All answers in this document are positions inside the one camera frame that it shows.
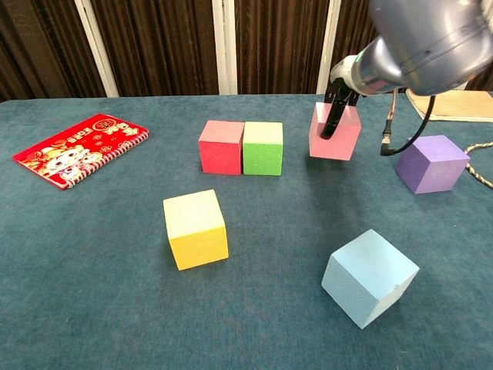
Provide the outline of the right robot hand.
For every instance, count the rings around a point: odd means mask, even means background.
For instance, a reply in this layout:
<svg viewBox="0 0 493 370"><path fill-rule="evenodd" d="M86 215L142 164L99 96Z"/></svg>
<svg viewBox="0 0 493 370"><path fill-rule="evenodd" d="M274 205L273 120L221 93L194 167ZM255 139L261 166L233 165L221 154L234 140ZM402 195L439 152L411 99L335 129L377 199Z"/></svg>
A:
<svg viewBox="0 0 493 370"><path fill-rule="evenodd" d="M320 134L322 139L330 139L340 122L345 107L356 106L359 96L363 93L353 80L352 68L356 55L348 55L330 71L324 102L330 104L330 112Z"/></svg>

